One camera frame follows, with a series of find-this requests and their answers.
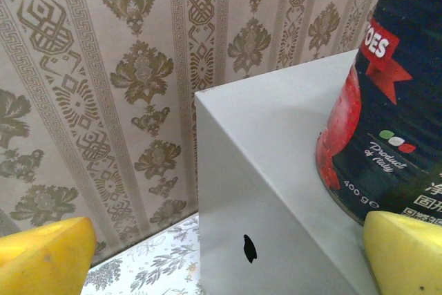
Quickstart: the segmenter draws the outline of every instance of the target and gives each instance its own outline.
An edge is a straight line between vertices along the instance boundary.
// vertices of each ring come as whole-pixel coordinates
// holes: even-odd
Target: white box
[[[362,227],[333,201],[316,140],[356,51],[196,94],[208,295],[377,295]],[[244,235],[256,248],[250,263]]]

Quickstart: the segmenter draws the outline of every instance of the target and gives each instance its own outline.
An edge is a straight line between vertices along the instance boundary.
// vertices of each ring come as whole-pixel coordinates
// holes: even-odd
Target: floral tablecloth
[[[93,267],[81,295],[203,295],[198,215]]]

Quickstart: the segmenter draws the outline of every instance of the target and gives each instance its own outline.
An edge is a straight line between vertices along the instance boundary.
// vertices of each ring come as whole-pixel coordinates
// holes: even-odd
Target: can label
[[[442,225],[440,1],[378,2],[318,139],[319,174],[359,223],[384,210]]]

